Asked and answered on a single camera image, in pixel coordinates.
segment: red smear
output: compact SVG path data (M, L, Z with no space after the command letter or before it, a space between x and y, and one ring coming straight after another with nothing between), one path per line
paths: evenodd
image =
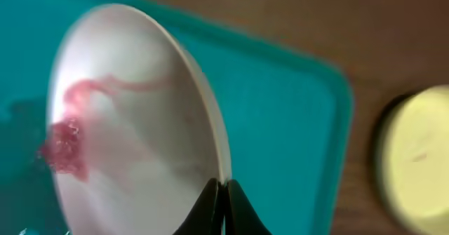
M126 83L113 76L99 81L81 80L67 89L64 95L65 113L61 122L51 126L48 138L40 149L40 154L55 173L72 174L76 179L88 181L86 154L82 148L84 127L82 119L88 109L91 95L99 92L114 100L116 88L131 91L153 91L169 84L169 79L148 83Z

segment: red food residue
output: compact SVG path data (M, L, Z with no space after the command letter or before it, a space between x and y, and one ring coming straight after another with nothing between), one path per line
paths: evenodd
M64 94L63 120L50 127L47 139L39 150L40 155L55 173L72 174L76 179L87 182L89 172L85 150L82 148L86 125L83 113L91 103L92 94L102 93L114 102L117 89L135 92L153 91L169 83L168 78L148 83L126 83L113 76L76 82Z

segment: wooden table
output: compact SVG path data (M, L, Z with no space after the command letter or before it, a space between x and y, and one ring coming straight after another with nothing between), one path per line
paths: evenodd
M332 234L408 234L380 203L370 135L382 108L449 83L449 0L159 0L339 66L356 113Z

